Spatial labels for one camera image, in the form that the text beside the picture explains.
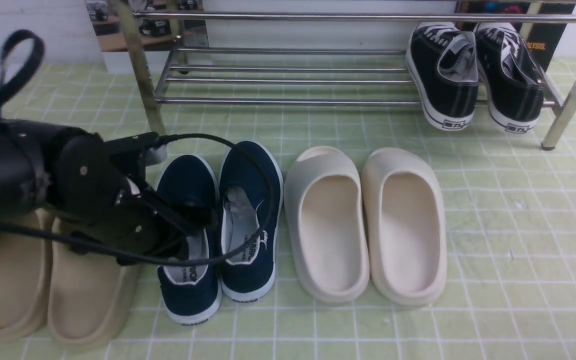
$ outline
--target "white slide sandal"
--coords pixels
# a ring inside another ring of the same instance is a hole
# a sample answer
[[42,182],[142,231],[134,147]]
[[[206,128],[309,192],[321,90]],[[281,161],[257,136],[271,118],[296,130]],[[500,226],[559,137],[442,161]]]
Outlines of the white slide sandal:
[[337,148],[310,148],[290,167],[283,198],[302,287],[326,303],[356,299],[370,265],[355,164]]
[[435,173],[413,153],[380,148],[361,172],[370,273],[406,306],[436,301],[446,285],[446,215]]

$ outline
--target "navy blue canvas shoe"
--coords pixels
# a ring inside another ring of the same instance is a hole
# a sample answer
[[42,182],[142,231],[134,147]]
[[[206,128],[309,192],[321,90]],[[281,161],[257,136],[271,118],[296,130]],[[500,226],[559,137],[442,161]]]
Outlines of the navy blue canvas shoe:
[[270,291],[275,282],[277,226],[284,195],[284,178],[273,156],[263,145],[242,141],[237,146],[261,166],[270,179],[274,203],[263,175],[236,150],[230,150],[219,174],[221,194],[221,253],[246,242],[269,214],[261,236],[245,251],[221,264],[221,286],[233,301],[253,303]]
[[[182,155],[164,169],[155,185],[157,193],[172,205],[217,209],[215,173],[196,155]],[[213,231],[188,237],[190,260],[215,257]],[[222,287],[214,265],[158,266],[157,276],[166,310],[172,321],[192,326],[208,321],[222,302]]]

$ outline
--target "shoe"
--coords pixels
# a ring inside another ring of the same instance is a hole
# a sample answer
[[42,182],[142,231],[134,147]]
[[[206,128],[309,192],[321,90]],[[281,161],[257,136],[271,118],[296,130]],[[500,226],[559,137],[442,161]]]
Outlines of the shoe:
[[479,87],[476,59],[473,33],[452,22],[421,22],[414,29],[406,63],[430,125],[455,132],[473,120]]
[[[54,220],[40,209],[6,223],[51,231]],[[50,241],[0,232],[0,341],[26,337],[44,325],[52,263]]]
[[446,215],[439,182],[420,157],[400,148],[371,153],[361,171],[370,276],[391,301],[422,306],[446,285]]
[[[55,234],[77,237],[72,223],[57,218]],[[107,345],[126,324],[141,264],[120,266],[98,253],[79,254],[52,243],[48,330],[61,346],[84,351]]]
[[[164,169],[156,184],[157,193],[171,204],[217,209],[217,179],[206,160],[182,155]],[[188,237],[190,260],[215,257],[215,234],[204,230]],[[215,265],[189,267],[158,266],[157,276],[166,312],[172,321],[192,326],[204,323],[222,303],[222,287]]]
[[253,303],[267,294],[275,282],[277,227],[284,179],[277,162],[263,145],[242,141],[237,147],[261,166],[270,179],[274,198],[274,203],[270,203],[263,174],[239,151],[231,149],[219,175],[223,209],[221,253],[242,246],[267,216],[270,221],[249,248],[221,264],[221,286],[233,301]]
[[331,146],[304,151],[286,175],[285,212],[304,290],[325,303],[359,297],[368,285],[370,262],[352,160]]
[[490,117],[505,132],[528,132],[542,111],[544,87],[526,44],[510,23],[478,23],[474,31]]

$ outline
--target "black cable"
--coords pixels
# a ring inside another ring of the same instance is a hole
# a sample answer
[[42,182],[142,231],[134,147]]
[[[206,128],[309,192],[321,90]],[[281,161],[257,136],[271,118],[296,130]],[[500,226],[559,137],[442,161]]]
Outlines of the black cable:
[[[243,157],[245,157],[249,162],[253,164],[254,168],[256,168],[256,170],[259,171],[259,174],[261,174],[261,176],[263,177],[263,182],[265,182],[265,189],[268,193],[268,201],[270,203],[269,207],[270,209],[274,207],[275,196],[273,193],[272,182],[270,181],[268,174],[266,174],[263,171],[261,166],[254,160],[253,157],[251,157],[251,155],[249,155],[249,153],[242,150],[241,148],[238,148],[238,146],[235,143],[214,135],[192,133],[192,134],[175,134],[175,135],[162,136],[159,138],[157,145],[155,147],[158,148],[158,146],[164,146],[171,142],[180,141],[183,139],[207,139],[226,145],[229,148],[233,149],[234,151],[240,152],[243,155]],[[234,250],[224,253],[223,255],[220,256],[210,257],[208,259],[194,259],[194,260],[167,260],[149,255],[139,255],[136,253],[120,250],[117,248],[110,248],[109,246],[102,243],[92,243],[84,239],[79,239],[78,237],[73,237],[70,235],[55,234],[54,232],[38,230],[36,228],[20,226],[11,223],[0,222],[0,231],[16,235],[25,235],[26,237],[52,240],[55,242],[60,242],[62,244],[67,244],[71,246],[77,246],[77,248],[81,250],[89,251],[91,253],[98,253],[101,255],[114,256],[115,258],[120,258],[122,260],[127,260],[129,262],[164,265],[169,267],[198,267],[202,265],[219,264],[241,253],[245,249],[249,248],[249,246],[251,246],[253,242],[257,241],[258,237],[261,235],[264,228],[268,225],[268,223],[270,223],[271,218],[272,213],[268,212],[268,215],[265,217],[265,219],[263,219],[263,221],[259,225],[259,228],[255,230],[253,234],[250,235],[249,239],[246,240],[238,248],[235,248]]]
[[44,41],[30,30],[17,30],[6,39],[6,42],[1,48],[0,64],[4,64],[12,50],[26,40],[32,40],[32,50],[23,66],[9,82],[5,84],[2,84],[0,74],[0,109],[30,82],[30,79],[32,79],[37,70],[39,70],[39,66],[41,66],[45,52]]

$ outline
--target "slipper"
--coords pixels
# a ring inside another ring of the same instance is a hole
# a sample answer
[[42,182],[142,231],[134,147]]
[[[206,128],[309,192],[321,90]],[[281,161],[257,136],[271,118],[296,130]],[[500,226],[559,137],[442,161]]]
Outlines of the slipper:
[[[17,216],[7,223],[51,230],[44,210]],[[53,251],[50,241],[0,232],[0,340],[30,335],[46,322]]]
[[398,148],[371,153],[361,172],[370,273],[400,305],[436,301],[446,285],[446,215],[439,182],[420,157]]
[[[73,226],[56,219],[52,231],[71,235]],[[77,350],[107,344],[121,331],[135,296],[140,265],[119,266],[114,257],[79,255],[52,244],[48,328],[56,342]]]
[[302,287],[326,303],[356,299],[370,267],[355,164],[337,148],[310,148],[290,167],[284,199]]

